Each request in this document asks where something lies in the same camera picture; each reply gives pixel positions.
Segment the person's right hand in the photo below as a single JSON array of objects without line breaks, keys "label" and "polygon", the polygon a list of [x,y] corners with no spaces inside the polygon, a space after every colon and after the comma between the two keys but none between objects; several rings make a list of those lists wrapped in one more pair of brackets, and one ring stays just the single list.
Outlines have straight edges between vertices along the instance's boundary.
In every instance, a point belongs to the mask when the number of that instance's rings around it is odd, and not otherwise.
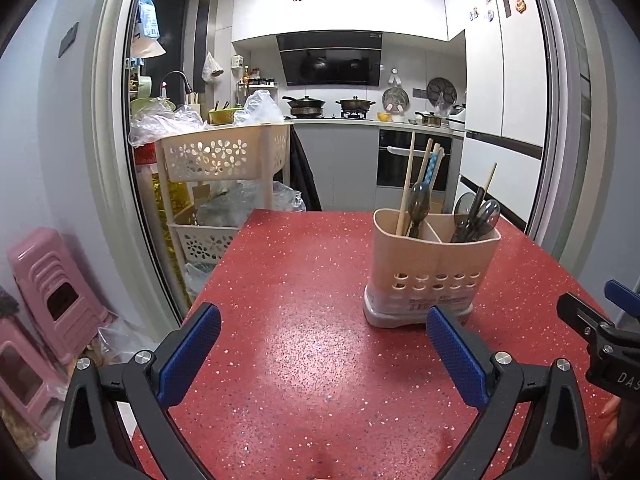
[{"label": "person's right hand", "polygon": [[606,424],[597,462],[598,479],[639,478],[639,405],[613,396],[601,413]]}]

